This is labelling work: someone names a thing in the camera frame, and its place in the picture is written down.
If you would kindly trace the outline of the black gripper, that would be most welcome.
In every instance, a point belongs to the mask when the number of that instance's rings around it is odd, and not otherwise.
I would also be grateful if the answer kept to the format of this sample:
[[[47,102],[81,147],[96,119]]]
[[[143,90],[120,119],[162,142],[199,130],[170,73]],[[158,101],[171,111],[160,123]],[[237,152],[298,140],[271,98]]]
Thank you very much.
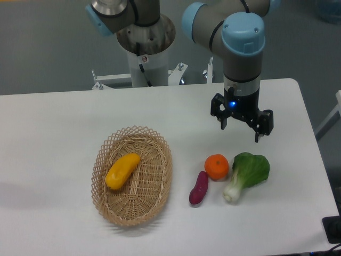
[[[220,122],[224,130],[228,118],[247,122],[255,131],[255,142],[260,138],[270,135],[274,128],[273,111],[258,108],[260,77],[248,82],[235,82],[224,78],[224,96],[217,93],[211,100],[210,114]]]

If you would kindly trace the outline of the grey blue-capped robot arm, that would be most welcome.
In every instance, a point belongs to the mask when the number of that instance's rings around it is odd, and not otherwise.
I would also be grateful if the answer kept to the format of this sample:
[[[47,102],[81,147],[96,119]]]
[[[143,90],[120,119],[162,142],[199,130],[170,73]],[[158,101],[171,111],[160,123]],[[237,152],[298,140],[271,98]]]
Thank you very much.
[[[195,2],[181,19],[184,34],[223,60],[224,92],[216,94],[210,107],[224,129],[229,117],[245,122],[256,139],[274,127],[273,111],[258,108],[265,29],[263,17],[279,1],[220,1],[215,5]],[[132,57],[134,87],[168,84],[165,52],[176,31],[160,12],[159,1],[91,1],[86,13],[103,36],[116,35]]]

